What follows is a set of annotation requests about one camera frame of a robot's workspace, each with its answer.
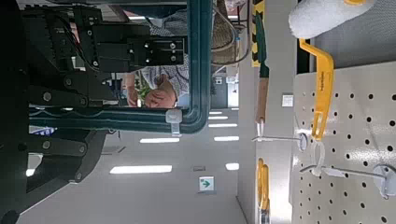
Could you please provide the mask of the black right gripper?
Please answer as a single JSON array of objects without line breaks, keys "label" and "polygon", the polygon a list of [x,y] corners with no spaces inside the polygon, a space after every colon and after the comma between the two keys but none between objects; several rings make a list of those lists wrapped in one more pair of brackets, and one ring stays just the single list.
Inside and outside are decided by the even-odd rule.
[{"label": "black right gripper", "polygon": [[152,35],[144,25],[98,24],[92,27],[92,34],[92,65],[105,73],[180,65],[187,53],[186,36]]}]

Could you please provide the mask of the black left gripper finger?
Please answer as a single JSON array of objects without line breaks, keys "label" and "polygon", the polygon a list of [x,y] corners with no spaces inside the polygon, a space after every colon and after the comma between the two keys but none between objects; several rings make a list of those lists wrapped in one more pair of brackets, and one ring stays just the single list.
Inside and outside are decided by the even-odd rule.
[{"label": "black left gripper finger", "polygon": [[27,178],[27,191],[60,180],[79,183],[98,163],[107,131],[56,130],[51,136],[30,134],[28,151],[41,154],[42,161]]},{"label": "black left gripper finger", "polygon": [[29,85],[29,103],[43,107],[99,107],[116,102],[113,91],[96,75],[67,73],[35,77]]}]

